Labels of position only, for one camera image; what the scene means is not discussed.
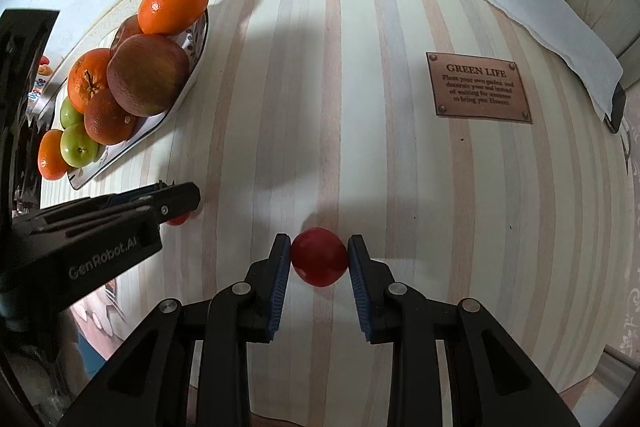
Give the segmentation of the shaded orange tangerine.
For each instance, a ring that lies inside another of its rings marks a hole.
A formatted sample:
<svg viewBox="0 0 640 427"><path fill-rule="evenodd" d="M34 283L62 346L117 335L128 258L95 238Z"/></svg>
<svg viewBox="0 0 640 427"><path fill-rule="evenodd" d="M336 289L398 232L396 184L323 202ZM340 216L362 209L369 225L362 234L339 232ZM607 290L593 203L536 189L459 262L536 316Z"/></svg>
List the shaded orange tangerine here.
<svg viewBox="0 0 640 427"><path fill-rule="evenodd" d="M37 161L38 170L43 179L56 181L63 178L70 170L70 166L61 154L62 135L62 130L51 129L42 137Z"/></svg>

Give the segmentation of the red cherry tomato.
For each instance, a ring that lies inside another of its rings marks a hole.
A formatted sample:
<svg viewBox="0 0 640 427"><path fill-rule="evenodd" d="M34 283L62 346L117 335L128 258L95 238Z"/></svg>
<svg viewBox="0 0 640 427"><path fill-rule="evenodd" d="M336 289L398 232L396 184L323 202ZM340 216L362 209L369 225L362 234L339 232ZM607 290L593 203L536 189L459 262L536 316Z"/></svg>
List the red cherry tomato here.
<svg viewBox="0 0 640 427"><path fill-rule="evenodd" d="M298 276L314 287L328 287L348 268L347 249L341 239L324 228L299 233L291 245L291 262Z"/></svg>

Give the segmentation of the larger green apple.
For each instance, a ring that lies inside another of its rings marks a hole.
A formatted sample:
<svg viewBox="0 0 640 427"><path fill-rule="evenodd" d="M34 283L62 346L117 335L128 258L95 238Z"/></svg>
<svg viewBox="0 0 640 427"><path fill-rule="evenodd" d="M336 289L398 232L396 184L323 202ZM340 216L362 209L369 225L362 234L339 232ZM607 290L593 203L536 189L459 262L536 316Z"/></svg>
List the larger green apple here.
<svg viewBox="0 0 640 427"><path fill-rule="evenodd" d="M61 136L60 150L66 164L73 168L84 168L98 158L99 143L88 135L82 122L67 127Z"/></svg>

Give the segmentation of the cherry tomato with stem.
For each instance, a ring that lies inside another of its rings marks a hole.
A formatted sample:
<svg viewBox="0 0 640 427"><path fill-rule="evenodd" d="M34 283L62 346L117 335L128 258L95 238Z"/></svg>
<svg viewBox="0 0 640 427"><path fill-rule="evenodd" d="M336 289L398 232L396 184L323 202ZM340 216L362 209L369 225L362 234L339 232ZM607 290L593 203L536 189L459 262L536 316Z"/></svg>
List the cherry tomato with stem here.
<svg viewBox="0 0 640 427"><path fill-rule="evenodd" d="M171 227L180 227L180 225L184 225L186 221L189 221L191 218L194 218L197 215L198 209L186 210L183 212L178 212L175 209L171 209L168 211L167 215L163 217L163 224L170 225Z"/></svg>

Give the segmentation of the smaller green apple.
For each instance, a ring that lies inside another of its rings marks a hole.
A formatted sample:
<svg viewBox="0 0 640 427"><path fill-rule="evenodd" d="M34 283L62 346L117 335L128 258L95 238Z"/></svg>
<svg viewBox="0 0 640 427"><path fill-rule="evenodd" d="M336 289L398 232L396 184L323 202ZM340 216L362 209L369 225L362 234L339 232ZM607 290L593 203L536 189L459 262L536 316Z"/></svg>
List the smaller green apple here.
<svg viewBox="0 0 640 427"><path fill-rule="evenodd" d="M60 109L60 124L62 128L67 129L83 122L84 115L78 112L69 98L64 98Z"/></svg>

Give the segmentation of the large orange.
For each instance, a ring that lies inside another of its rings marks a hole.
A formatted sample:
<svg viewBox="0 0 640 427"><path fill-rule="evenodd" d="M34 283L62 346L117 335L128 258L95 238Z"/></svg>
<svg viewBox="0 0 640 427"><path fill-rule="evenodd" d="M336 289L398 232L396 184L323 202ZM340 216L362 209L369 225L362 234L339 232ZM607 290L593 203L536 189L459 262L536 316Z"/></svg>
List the large orange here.
<svg viewBox="0 0 640 427"><path fill-rule="evenodd" d="M137 120L117 103L110 90L104 89L88 102L84 124L91 139L101 145L115 145L130 138Z"/></svg>

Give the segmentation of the dark orange tangerine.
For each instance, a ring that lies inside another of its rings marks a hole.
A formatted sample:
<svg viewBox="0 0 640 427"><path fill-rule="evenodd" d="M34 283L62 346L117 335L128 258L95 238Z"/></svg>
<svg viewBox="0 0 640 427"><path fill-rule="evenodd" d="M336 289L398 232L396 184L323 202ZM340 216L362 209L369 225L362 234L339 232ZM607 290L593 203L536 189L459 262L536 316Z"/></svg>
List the dark orange tangerine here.
<svg viewBox="0 0 640 427"><path fill-rule="evenodd" d="M96 48L81 55L67 76L67 98L73 108L85 114L89 101L101 90L107 89L106 68L111 51Z"/></svg>

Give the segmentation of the yellowish red apple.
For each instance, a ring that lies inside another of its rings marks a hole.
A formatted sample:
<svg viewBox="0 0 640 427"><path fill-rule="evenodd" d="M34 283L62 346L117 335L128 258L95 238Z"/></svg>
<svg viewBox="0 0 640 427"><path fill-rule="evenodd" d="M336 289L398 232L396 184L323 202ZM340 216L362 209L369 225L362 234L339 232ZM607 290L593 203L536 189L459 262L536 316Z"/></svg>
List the yellowish red apple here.
<svg viewBox="0 0 640 427"><path fill-rule="evenodd" d="M151 117L178 98L190 74L189 57L175 41L158 35L136 35L122 43L108 62L111 94L126 112Z"/></svg>

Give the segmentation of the bright orange tangerine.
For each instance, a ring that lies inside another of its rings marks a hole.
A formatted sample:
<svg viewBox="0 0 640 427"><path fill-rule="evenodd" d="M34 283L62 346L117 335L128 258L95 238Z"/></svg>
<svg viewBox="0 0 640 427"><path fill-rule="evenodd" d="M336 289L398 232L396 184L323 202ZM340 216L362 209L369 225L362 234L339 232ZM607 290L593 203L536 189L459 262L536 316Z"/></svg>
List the bright orange tangerine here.
<svg viewBox="0 0 640 427"><path fill-rule="evenodd" d="M208 0L142 0L138 23L147 35L178 35L206 10Z"/></svg>

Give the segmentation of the large red apple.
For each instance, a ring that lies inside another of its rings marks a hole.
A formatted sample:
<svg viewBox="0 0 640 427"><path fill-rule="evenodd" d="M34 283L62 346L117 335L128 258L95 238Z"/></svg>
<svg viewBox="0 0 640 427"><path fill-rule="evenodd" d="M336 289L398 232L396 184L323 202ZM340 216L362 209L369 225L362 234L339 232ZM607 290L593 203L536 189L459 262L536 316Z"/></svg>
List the large red apple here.
<svg viewBox="0 0 640 427"><path fill-rule="evenodd" d="M138 22L137 14L131 15L124 20L114 35L114 39L110 46L110 53L114 55L124 41L130 37L141 35L142 29Z"/></svg>

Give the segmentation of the striped cat table mat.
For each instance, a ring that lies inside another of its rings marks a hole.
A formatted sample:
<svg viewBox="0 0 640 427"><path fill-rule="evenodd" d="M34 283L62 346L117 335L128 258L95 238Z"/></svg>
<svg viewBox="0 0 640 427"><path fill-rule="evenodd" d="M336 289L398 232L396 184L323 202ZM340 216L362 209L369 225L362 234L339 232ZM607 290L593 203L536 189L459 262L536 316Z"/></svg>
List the striped cat table mat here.
<svg viewBox="0 0 640 427"><path fill-rule="evenodd" d="M486 0L209 0L178 114L82 189L192 181L201 208L72 317L110 355L159 301L239 280L279 232L363 236L435 300L472 296L559 390L622 321L632 194L574 72Z"/></svg>

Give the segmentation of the white folded paper towel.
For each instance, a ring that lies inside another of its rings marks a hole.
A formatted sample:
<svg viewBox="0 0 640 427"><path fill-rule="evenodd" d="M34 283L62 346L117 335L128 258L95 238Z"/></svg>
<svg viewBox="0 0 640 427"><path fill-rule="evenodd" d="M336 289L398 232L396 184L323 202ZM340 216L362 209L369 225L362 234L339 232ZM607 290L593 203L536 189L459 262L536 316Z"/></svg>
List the white folded paper towel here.
<svg viewBox="0 0 640 427"><path fill-rule="evenodd" d="M611 119L620 61L565 0L486 0L559 55L586 88L594 110Z"/></svg>

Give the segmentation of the colourful wall stickers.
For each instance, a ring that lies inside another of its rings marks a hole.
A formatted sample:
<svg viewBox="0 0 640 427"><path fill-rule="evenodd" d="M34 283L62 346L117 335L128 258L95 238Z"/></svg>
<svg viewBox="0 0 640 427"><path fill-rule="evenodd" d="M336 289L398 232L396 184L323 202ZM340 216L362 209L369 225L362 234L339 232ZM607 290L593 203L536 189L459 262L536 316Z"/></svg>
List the colourful wall stickers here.
<svg viewBox="0 0 640 427"><path fill-rule="evenodd" d="M36 78L32 85L32 89L30 89L28 94L28 103L30 105L35 104L41 98L42 92L49 83L52 75L53 69L51 67L50 60L43 55L40 57Z"/></svg>

